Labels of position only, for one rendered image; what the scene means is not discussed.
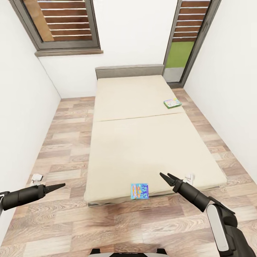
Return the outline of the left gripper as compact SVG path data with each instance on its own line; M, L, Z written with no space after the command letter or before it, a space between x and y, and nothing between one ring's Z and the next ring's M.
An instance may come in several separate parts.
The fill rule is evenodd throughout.
M18 205L22 206L34 201L38 201L39 199L46 196L47 193L63 186L65 186L65 183L60 183L52 186L44 186L44 184L41 184L38 186L34 185L31 187L20 189L18 193Z

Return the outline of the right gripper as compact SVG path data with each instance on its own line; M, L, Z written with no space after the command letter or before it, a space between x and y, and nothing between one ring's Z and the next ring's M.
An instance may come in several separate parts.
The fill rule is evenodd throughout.
M160 172L160 176L172 187L172 190L175 193L181 194L185 199L187 199L190 203L193 203L197 195L199 194L199 190L188 184L187 182L183 182L183 180L173 176L168 173L168 176Z

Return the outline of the board game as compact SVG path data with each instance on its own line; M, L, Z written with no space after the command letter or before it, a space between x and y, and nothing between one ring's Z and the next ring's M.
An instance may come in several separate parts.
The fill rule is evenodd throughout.
M131 183L131 199L149 199L148 183Z
M165 100L164 104L168 107L168 108L173 108L173 107L177 107L182 105L182 103L180 101L178 101L176 98L171 99L171 100Z

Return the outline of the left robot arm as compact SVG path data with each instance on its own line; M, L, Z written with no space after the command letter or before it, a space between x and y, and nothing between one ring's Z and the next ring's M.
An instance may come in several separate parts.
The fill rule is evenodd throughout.
M47 193L54 191L58 188L65 186L65 183L60 183L52 186L44 186L39 181L42 181L43 176L41 174L34 174L30 187L20 189L18 191L0 192L0 216L2 211L8 210L14 207L22 206L46 196Z

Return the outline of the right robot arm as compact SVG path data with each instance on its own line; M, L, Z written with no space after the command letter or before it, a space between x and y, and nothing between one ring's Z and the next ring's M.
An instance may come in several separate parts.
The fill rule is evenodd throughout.
M215 238L220 257L256 257L253 249L248 245L245 236L237 228L235 212L213 197L207 197L193 187L195 174L185 173L186 180L181 180L172 174L168 176L160 172L160 176L172 187L175 193L181 194L190 203L206 213ZM209 204L210 201L214 204Z

